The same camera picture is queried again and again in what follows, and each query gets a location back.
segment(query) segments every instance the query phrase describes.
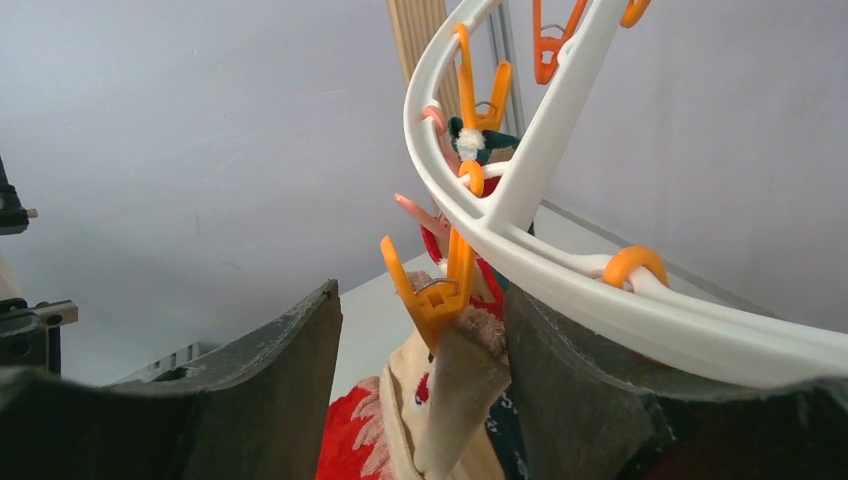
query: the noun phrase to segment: pink ring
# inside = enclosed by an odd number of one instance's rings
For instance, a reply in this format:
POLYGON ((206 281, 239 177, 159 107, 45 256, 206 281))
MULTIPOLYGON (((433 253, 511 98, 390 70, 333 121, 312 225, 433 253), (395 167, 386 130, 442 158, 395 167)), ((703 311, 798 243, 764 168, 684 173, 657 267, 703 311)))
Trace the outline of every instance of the pink ring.
POLYGON ((445 116, 442 114, 442 111, 439 107, 435 107, 433 105, 428 105, 424 107, 424 110, 421 110, 421 115, 424 118, 432 118, 433 123, 436 124, 436 133, 439 135, 444 135, 444 133, 448 129, 447 121, 445 120, 445 116))

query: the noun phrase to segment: white wall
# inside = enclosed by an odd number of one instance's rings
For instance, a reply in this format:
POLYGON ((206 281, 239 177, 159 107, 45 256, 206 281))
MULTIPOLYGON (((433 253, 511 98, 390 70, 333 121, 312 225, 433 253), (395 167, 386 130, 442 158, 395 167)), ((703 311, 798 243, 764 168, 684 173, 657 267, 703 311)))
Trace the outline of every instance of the white wall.
MULTIPOLYGON (((532 17, 510 2, 529 121, 532 17)), ((543 24, 572 2, 545 2, 543 24)), ((848 332, 848 2, 652 2, 548 198, 792 321, 848 332)))
POLYGON ((384 0, 2 2, 0 155, 39 218, 3 249, 70 298, 71 378, 230 340, 423 249, 384 0))

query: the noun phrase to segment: white fluffy fabric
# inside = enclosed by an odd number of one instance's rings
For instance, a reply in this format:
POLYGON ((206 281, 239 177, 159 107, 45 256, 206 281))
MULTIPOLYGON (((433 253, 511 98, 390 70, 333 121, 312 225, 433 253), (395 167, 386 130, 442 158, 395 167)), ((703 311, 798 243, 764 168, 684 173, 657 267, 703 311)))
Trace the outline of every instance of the white fluffy fabric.
POLYGON ((476 160, 477 151, 486 147, 483 132, 472 128, 463 128, 456 138, 456 149, 462 160, 476 160))

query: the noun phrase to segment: orange clothespin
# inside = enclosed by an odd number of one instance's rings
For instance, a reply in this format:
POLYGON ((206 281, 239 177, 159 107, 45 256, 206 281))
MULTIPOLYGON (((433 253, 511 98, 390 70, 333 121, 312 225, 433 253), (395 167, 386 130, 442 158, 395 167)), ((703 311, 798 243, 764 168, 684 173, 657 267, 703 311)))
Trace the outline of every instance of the orange clothespin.
POLYGON ((456 26, 456 33, 459 34, 459 51, 462 56, 457 81, 459 83, 459 105, 463 127, 498 131, 506 112, 509 88, 512 86, 512 65, 509 62, 501 62, 498 65, 491 99, 488 102, 477 102, 477 97, 474 95, 474 73, 471 66, 471 43, 468 40, 468 29, 464 23, 456 26), (480 105, 488 107, 486 113, 477 112, 477 107, 480 105))
POLYGON ((657 277, 657 280, 668 286, 668 273, 665 271, 662 257, 641 245, 632 245, 616 253, 607 263, 602 280, 615 288, 624 288, 627 277, 639 267, 647 268, 657 277))
POLYGON ((571 17, 565 28, 552 24, 542 26, 542 0, 533 0, 533 55, 536 57, 535 72, 536 83, 539 85, 547 85, 554 76, 559 60, 557 55, 562 49, 562 46, 567 42, 577 31, 577 25, 580 19, 583 18, 583 11, 586 10, 587 0, 577 0, 574 4, 574 9, 571 10, 571 17), (545 30, 555 28, 562 32, 560 37, 544 36, 545 30), (551 59, 545 61, 545 54, 550 53, 551 59))
POLYGON ((621 26, 630 28, 636 25, 650 4, 651 0, 630 0, 627 4, 627 10, 624 11, 624 16, 621 17, 621 26))
MULTIPOLYGON (((465 174, 471 176, 471 192, 478 197, 481 196, 483 168, 476 161, 468 160, 463 162, 459 169, 460 176, 465 174)), ((445 325, 468 307, 471 298, 471 280, 474 274, 474 251, 459 232, 451 227, 447 276, 436 279, 415 291, 388 236, 383 237, 380 242, 380 250, 383 252, 389 275, 409 316, 412 317, 415 328, 430 352, 435 355, 439 333, 445 325)))

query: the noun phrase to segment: green fabric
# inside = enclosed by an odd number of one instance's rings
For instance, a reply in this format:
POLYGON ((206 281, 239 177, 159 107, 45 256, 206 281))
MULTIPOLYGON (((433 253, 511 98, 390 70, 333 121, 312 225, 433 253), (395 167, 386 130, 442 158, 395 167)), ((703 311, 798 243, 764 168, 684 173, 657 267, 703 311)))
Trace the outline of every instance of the green fabric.
MULTIPOLYGON (((453 117, 448 120, 448 133, 451 136, 451 147, 453 147, 454 151, 458 151, 456 148, 456 139, 459 137, 459 131, 462 130, 462 119, 459 117, 453 117)), ((518 147, 518 143, 521 142, 520 138, 513 137, 512 135, 507 135, 505 133, 495 132, 494 130, 483 130, 483 141, 486 143, 486 148, 477 151, 477 161, 480 165, 486 165, 489 163, 489 158, 492 156, 492 150, 498 150, 501 148, 516 148, 518 147)))

